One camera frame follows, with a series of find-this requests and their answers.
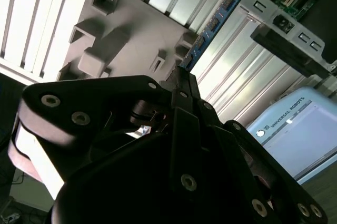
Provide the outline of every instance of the universal robots logo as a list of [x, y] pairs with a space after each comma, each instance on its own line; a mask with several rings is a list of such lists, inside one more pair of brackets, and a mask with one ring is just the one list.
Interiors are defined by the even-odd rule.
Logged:
[[[294, 110], [300, 103], [302, 103], [303, 100], [305, 100], [304, 97], [301, 97], [300, 99], [298, 99], [297, 102], [294, 103], [291, 107], [289, 107], [289, 109], [287, 111], [285, 111], [274, 123], [272, 123], [270, 125], [265, 125], [263, 130], [258, 130], [256, 132], [256, 136], [257, 137], [264, 136], [266, 130], [268, 130], [269, 128], [274, 128], [275, 126], [277, 126], [281, 121], [283, 121], [291, 113], [292, 110]], [[288, 124], [292, 123], [291, 120], [287, 120], [286, 122]]]

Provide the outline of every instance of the black cable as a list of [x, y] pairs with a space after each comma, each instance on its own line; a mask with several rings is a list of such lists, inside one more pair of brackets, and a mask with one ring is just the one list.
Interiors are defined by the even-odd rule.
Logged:
[[22, 184], [22, 183], [23, 183], [23, 181], [24, 181], [25, 173], [23, 173], [23, 172], [22, 172], [22, 176], [21, 176], [21, 177], [22, 177], [22, 180], [21, 180], [21, 182], [19, 182], [19, 183], [16, 183], [16, 182], [19, 180], [19, 178], [20, 178], [20, 177], [18, 177], [18, 178], [17, 178], [17, 179], [14, 181], [14, 183], [12, 183], [12, 185], [13, 185], [13, 184]]
[[3, 186], [8, 186], [8, 185], [18, 185], [18, 184], [22, 184], [24, 182], [24, 177], [25, 177], [25, 173], [22, 173], [22, 175], [20, 175], [17, 179], [13, 181], [9, 181], [9, 179], [7, 179], [7, 181], [5, 183], [0, 184], [0, 187]]

